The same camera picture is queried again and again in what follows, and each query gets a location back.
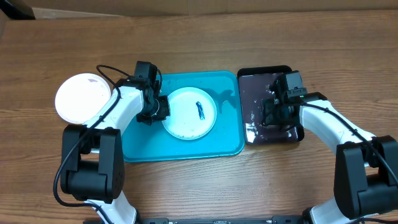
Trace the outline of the light blue plate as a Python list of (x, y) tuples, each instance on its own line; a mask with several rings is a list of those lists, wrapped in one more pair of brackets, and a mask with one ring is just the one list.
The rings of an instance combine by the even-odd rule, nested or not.
[(217, 109), (205, 91), (184, 87), (168, 96), (170, 116), (162, 122), (166, 131), (182, 140), (195, 140), (208, 134), (215, 125)]

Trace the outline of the pink white plate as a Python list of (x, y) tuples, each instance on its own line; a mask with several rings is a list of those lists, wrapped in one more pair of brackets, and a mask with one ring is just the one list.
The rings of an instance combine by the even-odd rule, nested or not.
[(93, 73), (81, 73), (63, 82), (55, 95), (55, 109), (65, 121), (83, 124), (111, 98), (108, 83)]

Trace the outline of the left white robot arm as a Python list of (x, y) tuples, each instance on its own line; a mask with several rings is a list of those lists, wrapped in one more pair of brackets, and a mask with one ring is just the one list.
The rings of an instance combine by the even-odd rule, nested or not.
[(150, 62), (138, 61), (133, 75), (112, 85), (111, 98), (93, 118), (64, 129), (53, 195), (65, 207), (93, 208), (102, 223), (139, 223), (123, 193), (122, 135), (133, 119), (146, 125), (165, 120), (170, 106), (160, 94), (161, 71)]

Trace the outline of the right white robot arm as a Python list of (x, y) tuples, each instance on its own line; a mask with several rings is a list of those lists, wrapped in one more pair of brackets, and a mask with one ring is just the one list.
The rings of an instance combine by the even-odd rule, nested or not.
[(264, 126), (307, 129), (335, 154), (333, 198), (304, 211), (303, 223), (380, 223), (376, 215), (397, 210), (397, 140), (354, 125), (327, 97), (309, 93), (298, 71), (279, 75), (270, 91)]

